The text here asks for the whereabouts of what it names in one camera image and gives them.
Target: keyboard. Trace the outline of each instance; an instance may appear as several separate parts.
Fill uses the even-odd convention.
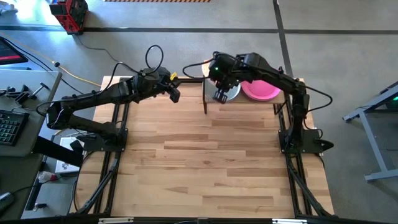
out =
[[[29,113],[0,110],[0,145],[15,146]]]

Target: desk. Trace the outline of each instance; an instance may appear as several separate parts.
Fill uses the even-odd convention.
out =
[[[25,84],[31,91],[35,91],[40,86],[40,82],[43,82],[51,89],[51,91],[42,90],[37,95],[37,101],[28,100],[26,101],[26,104],[24,104],[26,107],[35,108],[38,102],[52,100],[58,84],[60,83],[61,76],[62,74],[58,72],[0,70],[0,87],[13,86],[17,91],[19,91],[22,84]],[[0,98],[0,109],[10,110],[16,107],[15,103],[12,101],[13,99],[10,100],[5,96],[2,96]],[[12,150],[23,148],[28,154],[27,156],[0,156],[0,194],[13,192],[34,183],[37,172],[42,163],[43,156],[40,154],[29,154],[29,150],[33,148],[36,136],[39,135],[43,122],[43,117],[36,114],[36,112],[32,113],[29,116],[29,121],[25,130],[21,134],[21,139],[18,141],[16,147],[11,148]],[[3,150],[4,146],[0,146],[0,151],[5,155],[6,153],[3,153]],[[14,203],[5,211],[0,220],[20,219],[25,208],[27,198],[30,194],[30,190],[31,189],[26,189],[16,193]]]
[[[102,87],[108,82],[109,77],[104,77]],[[177,104],[169,96],[158,96],[130,105],[129,138],[111,215],[293,217],[285,157],[277,137],[279,120],[272,105],[211,104],[205,115],[200,83],[183,83],[178,89]],[[110,121],[113,108],[98,106],[94,120]],[[81,170],[79,207],[98,185],[103,156],[94,153]],[[333,213],[322,163],[309,154],[303,154],[303,163],[308,187]],[[103,205],[107,195],[106,189]]]

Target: concrete floor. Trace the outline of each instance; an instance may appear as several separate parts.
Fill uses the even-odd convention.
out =
[[[27,2],[29,10],[23,8]],[[279,4],[285,29],[398,30],[398,2],[394,0],[279,0]],[[87,27],[277,28],[272,0],[213,0],[201,4],[89,0],[88,5],[91,12]],[[0,16],[0,26],[58,26],[45,1],[22,0],[18,6],[21,7],[17,14]],[[85,49],[64,32],[0,32],[97,83],[110,75],[114,66],[106,53]],[[117,59],[137,69],[144,67],[145,51],[152,44],[163,47],[164,66],[178,73],[185,65],[210,58],[215,50],[230,54],[257,52],[274,67],[284,65],[278,34],[86,32],[81,40],[89,46],[108,49]],[[324,158],[335,213],[344,218],[397,222],[398,178],[365,182],[364,175],[379,168],[361,123],[346,124],[341,117],[397,81],[398,35],[287,34],[286,40],[294,76],[304,78],[308,85],[334,98],[330,107],[314,111],[313,115],[316,126],[325,132],[324,138],[335,143]],[[159,59],[156,53],[153,52],[153,64]],[[191,73],[200,74],[200,69],[193,68]],[[129,72],[122,68],[117,75]],[[98,89],[68,75],[65,79],[80,90]],[[72,93],[69,87],[61,85],[55,99]],[[326,102],[316,93],[310,96],[312,108]],[[79,111],[78,115],[92,118],[93,109]],[[47,138],[51,134],[53,131],[46,128],[41,133]],[[70,185],[59,189],[64,192],[63,200],[59,200],[64,206],[54,209],[53,215],[65,214],[70,203],[70,198],[65,197]],[[39,199],[42,202],[52,197],[40,193]]]

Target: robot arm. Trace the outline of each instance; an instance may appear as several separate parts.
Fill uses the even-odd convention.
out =
[[[224,93],[243,81],[252,83],[262,80],[292,95],[293,124],[286,136],[286,142],[297,146],[303,143],[303,121],[308,113],[310,96],[304,82],[284,74],[282,68],[272,68],[267,60],[257,53],[237,55],[236,58],[215,52],[214,61],[209,66],[209,78],[216,82],[218,91],[214,99],[225,103]]]
[[[160,67],[158,71],[150,73],[152,68],[144,69],[140,74],[124,81],[113,84],[103,91],[93,91],[84,95],[63,97],[53,103],[47,110],[47,127],[50,129],[74,128],[100,135],[117,135],[114,123],[97,123],[89,119],[73,115],[75,111],[94,106],[114,103],[117,105],[136,102],[158,94],[167,92],[170,99],[177,103],[180,92],[178,78],[173,78],[170,72]]]

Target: yellow cable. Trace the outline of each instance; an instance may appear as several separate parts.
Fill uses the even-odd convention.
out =
[[[54,135],[57,136],[57,135],[61,134],[64,130],[66,130],[66,129],[58,130]]]
[[[40,56],[40,57],[42,57],[42,58],[48,60],[48,61],[51,62],[52,64],[55,64],[55,61],[52,60],[51,58],[46,57],[45,55],[41,54],[40,52],[38,52],[38,51],[36,51],[36,50],[34,50],[34,49],[32,49],[32,48],[26,46],[25,44],[19,42],[18,40],[14,39],[14,38],[12,38],[12,37],[10,37],[9,35],[7,35],[7,34],[5,34],[5,33],[3,33],[3,32],[0,32],[0,34],[3,35],[3,36],[5,36],[5,37],[7,37],[7,39],[11,39],[13,42],[18,43],[19,45],[24,46],[26,49],[29,49],[31,52],[33,52],[33,53],[37,54],[38,56]],[[95,83],[95,82],[92,82],[92,81],[89,81],[89,80],[85,80],[84,78],[80,78],[80,77],[78,77],[78,76],[76,76],[76,75],[70,73],[68,70],[66,70],[66,69],[65,69],[64,67],[62,67],[62,66],[58,66],[58,68],[61,68],[64,72],[66,72],[68,75],[72,76],[73,78],[76,78],[76,79],[81,80],[81,81],[83,81],[83,82],[87,82],[87,83],[90,83],[90,84],[93,84],[93,85],[96,85],[96,86],[101,87],[101,85],[98,84],[98,83]]]

